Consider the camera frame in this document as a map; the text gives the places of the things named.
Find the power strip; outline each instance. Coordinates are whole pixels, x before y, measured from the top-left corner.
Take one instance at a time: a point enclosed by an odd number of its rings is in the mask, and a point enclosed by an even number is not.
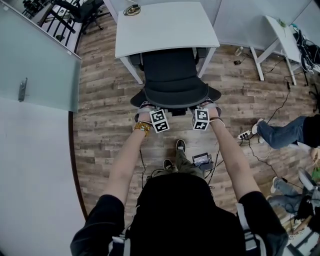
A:
[[[239,140],[243,140],[245,137],[249,136],[250,134],[251,134],[251,131],[247,130],[247,131],[245,131],[245,132],[243,132],[243,133],[240,133],[240,134],[238,135],[238,139],[239,139]]]

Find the glass door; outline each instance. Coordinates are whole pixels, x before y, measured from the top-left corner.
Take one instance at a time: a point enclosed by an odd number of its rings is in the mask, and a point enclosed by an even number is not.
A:
[[[78,111],[81,59],[0,0],[0,97]]]

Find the blue jeans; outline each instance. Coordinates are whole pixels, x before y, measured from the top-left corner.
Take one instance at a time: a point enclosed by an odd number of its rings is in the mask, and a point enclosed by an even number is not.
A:
[[[265,121],[257,125],[257,132],[275,150],[294,142],[304,143],[304,121],[306,116],[300,116],[284,127],[270,126]]]
[[[283,195],[274,195],[268,199],[271,206],[280,206],[289,214],[298,212],[303,195],[299,194],[292,186],[285,183],[281,178],[274,181],[274,187],[280,190]]]

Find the backpack strap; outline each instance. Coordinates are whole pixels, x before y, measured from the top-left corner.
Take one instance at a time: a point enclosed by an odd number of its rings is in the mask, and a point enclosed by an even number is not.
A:
[[[247,255],[266,256],[266,246],[258,234],[253,234],[245,216],[245,208],[241,203],[236,203],[236,209],[241,227],[244,232],[245,251]]]
[[[131,240],[128,237],[128,230],[134,222],[134,218],[137,214],[137,209],[140,205],[138,205],[133,212],[132,220],[128,225],[125,226],[124,230],[121,232],[119,236],[113,236],[112,241],[109,243],[109,254],[108,256],[130,256],[131,250]]]

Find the black shoe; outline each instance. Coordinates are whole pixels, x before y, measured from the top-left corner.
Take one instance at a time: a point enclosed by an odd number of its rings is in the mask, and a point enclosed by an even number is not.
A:
[[[171,162],[171,160],[166,159],[163,161],[163,169],[168,170],[172,167],[174,167],[174,164]]]
[[[186,143],[183,139],[178,139],[175,145],[176,150],[182,150],[184,153],[186,152]]]

